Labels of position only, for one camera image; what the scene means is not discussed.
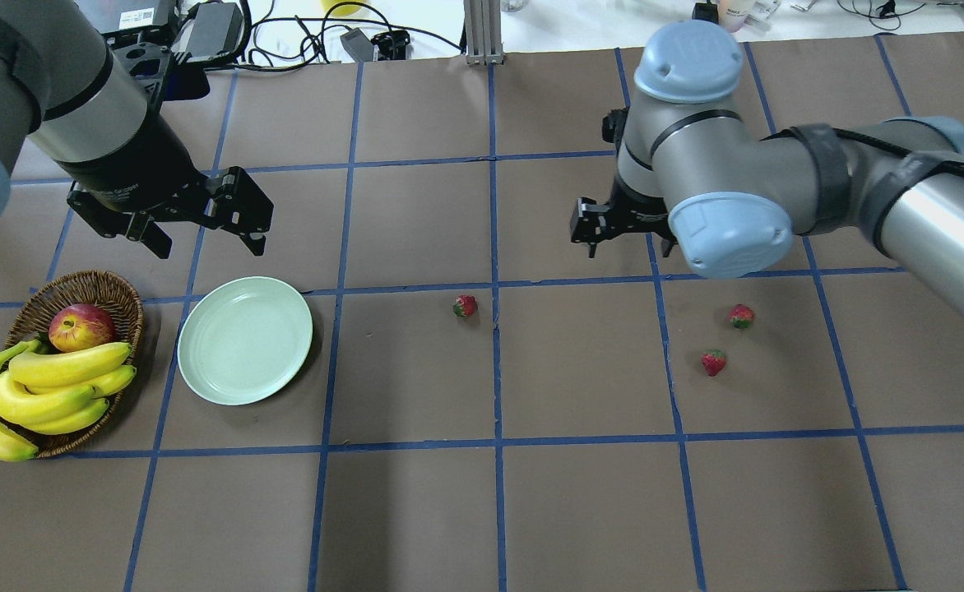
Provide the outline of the silver robot arm near plate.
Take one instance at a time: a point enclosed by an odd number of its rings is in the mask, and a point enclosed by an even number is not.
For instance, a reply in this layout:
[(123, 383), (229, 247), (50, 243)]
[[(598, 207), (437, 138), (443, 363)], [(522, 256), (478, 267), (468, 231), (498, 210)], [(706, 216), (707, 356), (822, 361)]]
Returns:
[(190, 222), (263, 255), (274, 203), (238, 166), (204, 175), (161, 113), (171, 76), (218, 65), (151, 42), (115, 49), (72, 1), (0, 1), (0, 216), (30, 140), (71, 177), (68, 205), (103, 238), (165, 259), (162, 224)]

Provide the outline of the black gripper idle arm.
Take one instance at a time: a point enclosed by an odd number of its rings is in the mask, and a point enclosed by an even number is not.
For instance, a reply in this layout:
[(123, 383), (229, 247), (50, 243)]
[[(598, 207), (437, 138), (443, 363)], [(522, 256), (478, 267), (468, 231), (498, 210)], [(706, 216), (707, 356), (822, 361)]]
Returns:
[(199, 171), (167, 123), (144, 123), (113, 154), (65, 169), (73, 179), (66, 202), (103, 238), (125, 237), (166, 260), (173, 243), (160, 226), (190, 222), (264, 255), (274, 202), (240, 166)]

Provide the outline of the black gripper working arm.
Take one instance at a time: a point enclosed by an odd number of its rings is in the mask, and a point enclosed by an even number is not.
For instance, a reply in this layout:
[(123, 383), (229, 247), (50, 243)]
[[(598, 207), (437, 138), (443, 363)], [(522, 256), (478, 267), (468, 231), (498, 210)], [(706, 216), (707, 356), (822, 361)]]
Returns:
[(616, 149), (616, 173), (606, 202), (577, 198), (569, 232), (572, 243), (587, 244), (594, 257), (599, 243), (623, 234), (656, 234), (661, 238), (661, 255), (669, 257), (679, 240), (669, 226), (669, 210), (656, 195), (656, 177), (629, 149), (624, 139), (629, 108), (613, 109), (603, 117), (602, 139)]

